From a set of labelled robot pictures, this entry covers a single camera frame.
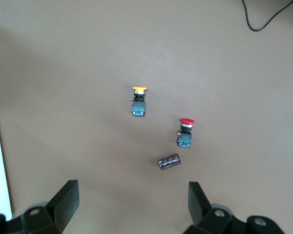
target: black cable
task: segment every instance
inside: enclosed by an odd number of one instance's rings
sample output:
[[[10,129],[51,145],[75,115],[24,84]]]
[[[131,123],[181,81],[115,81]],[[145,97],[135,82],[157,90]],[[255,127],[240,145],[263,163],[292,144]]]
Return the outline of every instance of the black cable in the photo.
[[[243,3],[243,6],[244,6],[244,9],[245,9],[245,15],[246,15],[246,21],[247,21],[248,27],[250,28],[250,30],[252,30],[254,32],[258,32],[261,29],[265,28],[265,26],[267,26],[271,22],[271,20],[273,20],[274,17],[278,15],[278,13],[280,13],[282,10],[284,10],[285,8],[290,6],[293,3],[293,0],[290,3],[288,3],[286,6],[284,6],[282,9],[280,9],[262,28],[259,28],[259,29],[255,29],[250,25],[250,22],[248,20],[248,12],[247,12],[247,7],[246,7],[246,4],[245,4],[245,0],[242,0],[242,3]]]

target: red button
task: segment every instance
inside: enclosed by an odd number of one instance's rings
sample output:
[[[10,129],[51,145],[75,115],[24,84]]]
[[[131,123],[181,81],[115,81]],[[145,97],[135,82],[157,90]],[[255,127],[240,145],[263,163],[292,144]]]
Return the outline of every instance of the red button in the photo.
[[[193,123],[195,123],[195,121],[190,118],[182,118],[180,121],[181,123],[186,125],[192,125]]]

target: beige surface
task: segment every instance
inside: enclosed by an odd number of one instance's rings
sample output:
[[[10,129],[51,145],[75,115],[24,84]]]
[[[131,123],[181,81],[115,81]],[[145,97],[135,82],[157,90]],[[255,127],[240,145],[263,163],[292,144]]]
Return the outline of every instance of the beige surface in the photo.
[[[249,2],[254,27],[286,2]],[[15,216],[79,180],[66,234],[180,234],[189,181],[293,233],[293,6],[253,33],[239,0],[0,1],[0,133]]]

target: table surface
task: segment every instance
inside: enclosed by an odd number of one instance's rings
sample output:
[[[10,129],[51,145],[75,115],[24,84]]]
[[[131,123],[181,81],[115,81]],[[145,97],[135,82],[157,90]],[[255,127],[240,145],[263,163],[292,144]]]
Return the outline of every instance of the table surface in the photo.
[[[287,2],[246,1],[253,27]],[[293,233],[293,5],[254,33],[239,0],[0,1],[0,136],[14,217],[78,179],[66,234],[180,234],[198,181]]]

